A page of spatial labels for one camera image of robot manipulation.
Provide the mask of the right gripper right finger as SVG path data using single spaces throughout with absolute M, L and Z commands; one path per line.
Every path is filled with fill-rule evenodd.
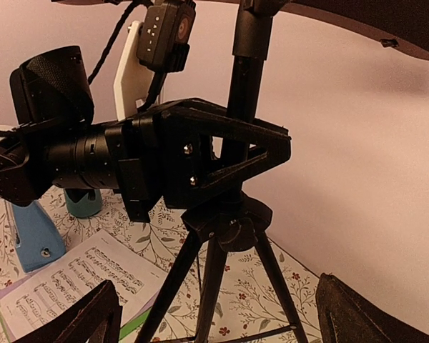
M 394 318 L 333 274 L 321 274 L 316 290 L 323 342 L 429 342 L 429 335 Z

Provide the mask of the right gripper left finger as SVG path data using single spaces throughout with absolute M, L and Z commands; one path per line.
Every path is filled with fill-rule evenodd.
M 24 342 L 118 342 L 122 318 L 114 284 L 104 280 L 56 319 L 23 337 Z

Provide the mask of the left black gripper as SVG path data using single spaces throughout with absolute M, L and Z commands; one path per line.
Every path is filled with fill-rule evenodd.
M 191 209 L 291 157 L 287 129 L 229 118 L 223 106 L 198 98 L 169 101 L 117 126 L 117 181 L 133 222 L 148 222 L 159 199 Z M 246 145 L 246 156 L 222 161 L 214 137 Z

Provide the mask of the white sheet music page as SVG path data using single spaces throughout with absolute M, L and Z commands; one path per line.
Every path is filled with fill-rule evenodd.
M 121 328 L 159 291 L 167 273 L 101 230 L 4 298 L 16 340 L 57 318 L 105 279 L 122 306 Z

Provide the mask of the black music stand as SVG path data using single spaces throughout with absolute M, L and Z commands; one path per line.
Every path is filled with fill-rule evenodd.
M 247 197 L 242 184 L 261 173 L 260 163 L 290 158 L 287 132 L 257 120 L 255 113 L 274 16 L 286 11 L 339 26 L 429 61 L 429 1 L 241 1 L 233 45 L 234 65 L 221 157 L 210 177 L 191 175 L 183 222 L 188 236 L 159 291 L 138 342 L 150 342 L 203 244 L 208 246 L 194 340 L 206 342 L 229 252 L 254 248 L 297 341 L 307 337 L 266 228 L 272 212 Z

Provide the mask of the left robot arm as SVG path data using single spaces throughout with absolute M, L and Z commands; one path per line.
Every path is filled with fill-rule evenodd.
M 78 46 L 25 61 L 10 87 L 19 125 L 0 140 L 0 197 L 20 207 L 53 186 L 111 189 L 130 220 L 148 222 L 159 200 L 191 209 L 291 156 L 286 129 L 198 98 L 94 124 Z

